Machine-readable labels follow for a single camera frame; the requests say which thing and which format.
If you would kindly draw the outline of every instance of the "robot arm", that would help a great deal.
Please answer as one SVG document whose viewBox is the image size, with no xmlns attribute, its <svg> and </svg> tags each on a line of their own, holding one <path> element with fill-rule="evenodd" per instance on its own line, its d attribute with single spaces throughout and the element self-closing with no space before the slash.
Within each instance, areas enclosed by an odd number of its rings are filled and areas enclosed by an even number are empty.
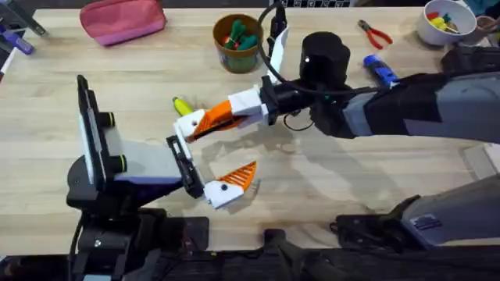
<svg viewBox="0 0 500 281">
<path fill-rule="evenodd" d="M 500 143 L 500 72 L 410 76 L 390 90 L 359 94 L 343 106 L 312 106 L 316 127 L 333 137 L 409 135 Z"/>
</svg>

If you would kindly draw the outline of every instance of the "red-handled pliers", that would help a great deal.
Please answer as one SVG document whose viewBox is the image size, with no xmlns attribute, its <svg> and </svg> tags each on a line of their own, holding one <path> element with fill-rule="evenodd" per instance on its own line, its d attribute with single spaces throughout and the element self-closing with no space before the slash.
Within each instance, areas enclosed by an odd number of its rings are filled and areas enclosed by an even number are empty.
<svg viewBox="0 0 500 281">
<path fill-rule="evenodd" d="M 358 22 L 359 27 L 361 27 L 366 34 L 368 35 L 368 40 L 370 40 L 370 43 L 377 49 L 381 50 L 383 47 L 381 44 L 379 44 L 375 38 L 373 38 L 373 35 L 377 35 L 380 38 L 383 38 L 385 41 L 387 41 L 389 44 L 392 44 L 392 39 L 389 37 L 389 35 L 385 34 L 384 32 L 380 30 L 376 30 L 372 28 L 366 21 L 364 20 L 359 20 Z"/>
</svg>

